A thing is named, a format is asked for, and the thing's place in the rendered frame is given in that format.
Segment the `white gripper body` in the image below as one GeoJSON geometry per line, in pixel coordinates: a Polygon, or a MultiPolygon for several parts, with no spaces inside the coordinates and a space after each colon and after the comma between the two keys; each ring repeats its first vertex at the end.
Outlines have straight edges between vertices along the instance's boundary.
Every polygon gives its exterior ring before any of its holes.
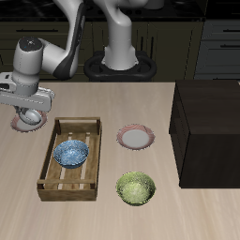
{"type": "Polygon", "coordinates": [[[0,91],[0,103],[43,112],[51,110],[53,99],[54,92],[43,87],[39,87],[36,93],[30,97],[0,91]]]}

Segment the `pink-rimmed white plate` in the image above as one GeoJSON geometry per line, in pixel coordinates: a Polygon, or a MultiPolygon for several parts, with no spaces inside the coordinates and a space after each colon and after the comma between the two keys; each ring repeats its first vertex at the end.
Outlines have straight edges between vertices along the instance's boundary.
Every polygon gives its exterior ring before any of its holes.
{"type": "Polygon", "coordinates": [[[41,115],[41,121],[37,125],[33,126],[25,124],[24,121],[20,118],[20,116],[16,114],[10,123],[11,128],[22,133],[27,133],[36,131],[44,127],[48,120],[47,114],[41,111],[38,111],[38,113],[41,115]]]}
{"type": "Polygon", "coordinates": [[[138,124],[124,126],[116,135],[116,140],[121,146],[136,151],[149,147],[155,138],[151,128],[138,124]]]}

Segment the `blue bowl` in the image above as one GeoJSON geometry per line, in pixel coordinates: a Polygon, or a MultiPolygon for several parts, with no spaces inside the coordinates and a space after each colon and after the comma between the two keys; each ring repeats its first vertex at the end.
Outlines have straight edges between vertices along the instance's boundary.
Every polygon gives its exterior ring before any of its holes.
{"type": "Polygon", "coordinates": [[[69,140],[58,144],[53,151],[54,160],[66,169],[76,169],[84,164],[89,154],[86,143],[69,140]]]}

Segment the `green bowl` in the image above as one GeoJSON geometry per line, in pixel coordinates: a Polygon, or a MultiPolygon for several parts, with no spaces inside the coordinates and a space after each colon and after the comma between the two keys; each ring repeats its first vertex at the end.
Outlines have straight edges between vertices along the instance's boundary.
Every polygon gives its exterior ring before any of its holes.
{"type": "Polygon", "coordinates": [[[118,196],[127,204],[141,206],[148,203],[156,192],[152,178],[144,172],[127,172],[116,182],[118,196]]]}

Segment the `wooden slat tray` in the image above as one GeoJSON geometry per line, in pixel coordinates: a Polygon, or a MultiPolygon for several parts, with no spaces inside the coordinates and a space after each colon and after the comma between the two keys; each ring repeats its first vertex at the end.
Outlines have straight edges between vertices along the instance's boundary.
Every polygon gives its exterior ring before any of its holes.
{"type": "Polygon", "coordinates": [[[102,124],[99,117],[56,117],[48,150],[37,180],[37,193],[43,202],[95,201],[102,124]],[[65,169],[53,158],[55,147],[67,140],[86,143],[89,155],[76,169],[65,169]]]}

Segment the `dark kitchen cupboards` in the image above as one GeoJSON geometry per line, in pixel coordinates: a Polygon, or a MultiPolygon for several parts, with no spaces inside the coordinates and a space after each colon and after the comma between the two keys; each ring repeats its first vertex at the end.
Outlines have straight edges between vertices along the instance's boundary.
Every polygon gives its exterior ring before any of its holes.
{"type": "MultiPolygon", "coordinates": [[[[212,0],[165,0],[159,10],[124,9],[132,20],[131,43],[157,64],[155,82],[194,79],[203,25],[216,19],[203,6],[212,0]]],[[[64,49],[68,19],[53,0],[0,0],[0,72],[13,69],[17,42],[43,38],[64,49]]]]}

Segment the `dark wooden cabinet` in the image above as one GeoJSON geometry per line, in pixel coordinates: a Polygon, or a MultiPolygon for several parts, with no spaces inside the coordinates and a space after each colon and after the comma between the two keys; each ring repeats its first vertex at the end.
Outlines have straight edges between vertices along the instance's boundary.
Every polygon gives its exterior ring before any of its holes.
{"type": "Polygon", "coordinates": [[[240,188],[236,80],[177,80],[169,134],[180,188],[240,188]]]}

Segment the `grey drawer unit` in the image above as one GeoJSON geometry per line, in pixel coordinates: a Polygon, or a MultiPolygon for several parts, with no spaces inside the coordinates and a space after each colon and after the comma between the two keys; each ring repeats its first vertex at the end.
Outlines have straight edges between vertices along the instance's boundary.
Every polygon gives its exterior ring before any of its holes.
{"type": "Polygon", "coordinates": [[[240,20],[204,22],[194,78],[240,82],[240,20]]]}

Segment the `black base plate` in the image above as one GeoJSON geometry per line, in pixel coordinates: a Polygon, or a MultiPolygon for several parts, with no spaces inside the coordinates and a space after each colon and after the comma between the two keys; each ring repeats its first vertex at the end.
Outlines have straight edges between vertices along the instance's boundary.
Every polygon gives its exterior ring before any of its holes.
{"type": "Polygon", "coordinates": [[[96,51],[84,64],[84,74],[93,83],[148,83],[157,73],[156,63],[144,51],[136,51],[138,65],[127,70],[113,70],[101,63],[104,51],[96,51]]]}

